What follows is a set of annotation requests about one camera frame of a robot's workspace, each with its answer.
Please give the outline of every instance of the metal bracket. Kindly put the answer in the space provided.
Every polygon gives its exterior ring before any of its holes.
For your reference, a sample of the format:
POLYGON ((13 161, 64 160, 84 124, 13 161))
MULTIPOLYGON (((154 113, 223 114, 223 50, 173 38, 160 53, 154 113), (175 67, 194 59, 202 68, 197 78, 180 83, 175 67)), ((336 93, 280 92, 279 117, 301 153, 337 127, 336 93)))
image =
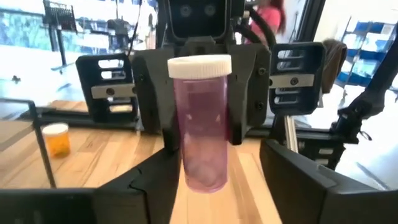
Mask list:
POLYGON ((283 74, 269 77, 269 88, 298 88, 313 86, 314 74, 283 74))
POLYGON ((135 84, 100 85, 91 87, 93 99, 108 99, 109 97, 136 97, 135 84))

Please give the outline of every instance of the screw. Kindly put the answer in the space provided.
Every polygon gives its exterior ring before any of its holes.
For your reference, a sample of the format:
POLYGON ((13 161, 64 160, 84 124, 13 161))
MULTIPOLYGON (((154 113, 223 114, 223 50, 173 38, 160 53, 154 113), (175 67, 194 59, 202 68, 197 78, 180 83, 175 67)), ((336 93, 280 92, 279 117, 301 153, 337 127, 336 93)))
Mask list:
POLYGON ((188 17, 191 14, 191 7, 189 5, 181 6, 180 13, 182 17, 188 17))
POLYGON ((259 68, 259 70, 257 71, 257 73, 259 75, 265 75, 267 73, 267 70, 265 68, 259 68))
POLYGON ((262 102, 256 103, 256 109, 259 110, 259 111, 264 109, 264 104, 262 102))
POLYGON ((290 84, 292 84, 292 85, 297 85, 298 83, 299 83, 298 78, 292 78, 292 79, 290 80, 290 84))
POLYGON ((108 94, 109 96, 113 96, 113 95, 114 95, 114 89, 112 89, 112 88, 107 88, 107 89, 106 89, 106 94, 108 94))
POLYGON ((205 7, 205 13, 207 16, 213 16, 216 13, 216 7, 213 4, 208 4, 205 7))
POLYGON ((305 148, 305 142, 299 142, 298 143, 298 149, 302 150, 305 148))
POLYGON ((357 112, 357 113, 360 113, 362 110, 363 110, 363 107, 362 107, 362 106, 357 106, 357 107, 355 107, 355 109, 354 109, 354 111, 357 112))

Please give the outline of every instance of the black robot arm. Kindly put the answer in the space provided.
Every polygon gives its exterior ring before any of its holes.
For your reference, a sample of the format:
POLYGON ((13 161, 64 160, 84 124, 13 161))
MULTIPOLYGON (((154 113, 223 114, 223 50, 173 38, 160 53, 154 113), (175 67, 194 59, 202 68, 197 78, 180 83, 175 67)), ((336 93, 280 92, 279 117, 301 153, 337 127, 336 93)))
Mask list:
POLYGON ((273 31, 256 10, 253 9, 253 7, 248 7, 248 10, 251 19, 260 27, 267 40, 267 45, 271 49, 276 44, 276 38, 273 31))
POLYGON ((237 24, 234 30, 240 33, 245 39, 250 40, 252 43, 261 43, 261 39, 243 24, 237 24))
POLYGON ((338 110, 338 121, 331 126, 334 133, 354 139, 361 131, 362 120, 383 111, 384 95, 398 73, 397 54, 396 38, 365 90, 348 107, 338 110))

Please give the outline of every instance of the slot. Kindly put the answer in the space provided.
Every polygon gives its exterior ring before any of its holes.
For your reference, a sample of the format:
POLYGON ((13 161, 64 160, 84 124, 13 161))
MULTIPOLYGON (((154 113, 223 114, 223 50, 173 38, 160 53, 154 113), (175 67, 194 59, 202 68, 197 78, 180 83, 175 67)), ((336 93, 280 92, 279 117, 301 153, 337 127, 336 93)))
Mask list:
POLYGON ((299 94, 299 88, 276 88, 275 93, 277 95, 284 95, 284 94, 299 94))
POLYGON ((125 79, 126 73, 121 70, 121 71, 105 71, 101 72, 101 77, 104 80, 120 80, 120 79, 125 79))
POLYGON ((291 71, 291 70, 301 70, 303 69, 303 61, 298 60, 296 62, 278 62, 276 69, 279 71, 291 71))
POLYGON ((315 162, 317 162, 318 164, 327 166, 329 164, 329 160, 328 159, 317 159, 315 160, 315 162))
POLYGON ((120 59, 99 60, 98 66, 100 68, 123 68, 124 61, 120 59))
POLYGON ((297 96, 277 96, 274 98, 274 103, 277 105, 292 105, 298 103, 297 96))
POLYGON ((115 113, 115 112, 132 112, 132 106, 131 105, 112 105, 112 106, 109 106, 109 110, 112 113, 115 113))
POLYGON ((319 154, 321 155, 332 155, 333 149, 319 149, 319 154))
POLYGON ((128 105, 131 103, 130 97, 117 97, 117 98, 111 98, 109 99, 109 104, 110 105, 128 105))
POLYGON ((195 53, 197 55, 204 55, 204 54, 206 54, 206 48, 205 47, 197 47, 195 49, 195 53))
POLYGON ((303 58, 304 56, 305 56, 304 50, 280 50, 278 52, 279 59, 303 58))

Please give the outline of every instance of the wooden tabletop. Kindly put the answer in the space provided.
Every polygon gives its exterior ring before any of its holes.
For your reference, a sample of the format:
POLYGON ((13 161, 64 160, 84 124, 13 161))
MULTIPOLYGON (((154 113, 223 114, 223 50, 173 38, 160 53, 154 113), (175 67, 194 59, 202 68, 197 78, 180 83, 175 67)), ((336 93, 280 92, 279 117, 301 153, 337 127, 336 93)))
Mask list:
MULTIPOLYGON (((51 106, 87 110, 84 102, 54 101, 51 106)), ((57 187, 99 187, 162 149, 161 136, 139 132, 70 128, 72 153, 51 159, 57 187)), ((262 174, 260 141, 230 146, 229 181, 213 194, 192 192, 183 167, 170 223, 281 223, 262 174)), ((0 151, 0 188, 48 188, 35 134, 0 151)))
POLYGON ((0 120, 0 152, 32 132, 32 123, 0 120))

